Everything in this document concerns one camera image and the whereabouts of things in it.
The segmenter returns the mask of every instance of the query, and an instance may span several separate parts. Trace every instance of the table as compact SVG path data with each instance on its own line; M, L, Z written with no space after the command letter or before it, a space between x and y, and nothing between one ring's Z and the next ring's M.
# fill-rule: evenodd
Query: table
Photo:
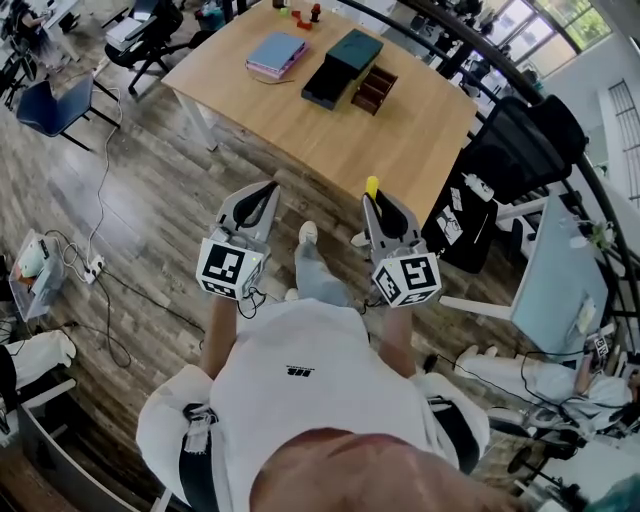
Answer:
M294 2L293 9L306 14L311 4ZM476 106L459 88L386 40L376 64L398 80L375 116L351 105L355 81L333 111L303 99L301 90L326 52L353 28L380 39L325 10L320 22L305 31L263 0L194 50L163 82L175 91L210 149L216 142L198 104L358 200L366 178L378 176L380 188L403 201L422 222L464 144ZM275 31L304 37L310 49L284 75L283 80L293 82L267 85L250 74L245 61Z
M69 14L69 12L71 12L79 2L80 0L61 0L58 2L53 16L51 16L51 18L42 26L51 40L60 44L60 46L62 46L62 48L64 48L69 56L76 62L80 60L80 56L71 44L71 41L69 41L69 38L62 33L62 29L58 23L62 18Z
M558 196L503 208L498 221L542 210L542 220L522 281L510 306L498 306L443 296L440 303L481 315L510 320L545 352L567 353L581 350L585 337L567 334L587 298L595 303L596 314L588 334L600 327L607 301L607 285L588 244L574 249L578 225Z

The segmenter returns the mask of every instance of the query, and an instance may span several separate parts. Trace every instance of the yellow object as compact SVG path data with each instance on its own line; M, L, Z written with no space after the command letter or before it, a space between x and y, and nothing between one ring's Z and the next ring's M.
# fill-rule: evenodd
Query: yellow object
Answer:
M371 196L371 199L376 200L378 194L378 187L380 186L380 180L376 176L369 176L367 178L366 192Z

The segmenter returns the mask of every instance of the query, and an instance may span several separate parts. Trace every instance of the white shoe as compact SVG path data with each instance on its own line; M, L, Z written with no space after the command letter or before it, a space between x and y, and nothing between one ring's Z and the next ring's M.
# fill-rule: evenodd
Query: white shoe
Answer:
M287 293L284 294L284 300L285 302L291 302L294 300L298 300L300 297L298 296L298 289L297 288L289 288L287 290Z
M318 241L318 226L316 223L308 220L300 228L298 233L298 242L301 244L304 242L311 242L313 245Z
M456 359L456 367L454 368L453 372L456 375L460 375L461 377L469 378L469 374L464 371L464 368L462 367L464 366L464 363L467 359L469 359L470 357L475 357L477 355L478 345L471 345L467 350L460 354L458 359Z

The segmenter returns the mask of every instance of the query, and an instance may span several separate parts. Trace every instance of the blue desk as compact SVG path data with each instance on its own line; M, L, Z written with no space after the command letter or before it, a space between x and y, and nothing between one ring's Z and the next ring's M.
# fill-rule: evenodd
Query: blue desk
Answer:
M595 260L590 244L574 249L570 241L580 235L573 216L557 196L538 200L543 206L542 220L529 263L510 306L441 297L445 306L472 313L510 320L545 352L575 352L581 350L585 336L577 330L568 338L578 312L587 297L596 306L596 314L588 333L599 326L607 301L607 286ZM532 213L534 208L521 205L505 208L498 219Z

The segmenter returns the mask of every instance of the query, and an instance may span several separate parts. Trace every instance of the white sleeve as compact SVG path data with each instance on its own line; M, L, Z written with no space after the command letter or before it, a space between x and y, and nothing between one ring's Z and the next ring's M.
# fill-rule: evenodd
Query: white sleeve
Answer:
M478 444L480 457L482 457L491 436L487 413L439 373L414 375L409 380L413 382L426 399L441 396L456 404Z
M179 463L189 423L182 411L191 403L209 403L212 384L200 368L185 366L153 392L138 418L136 442L142 458L162 484L185 503Z

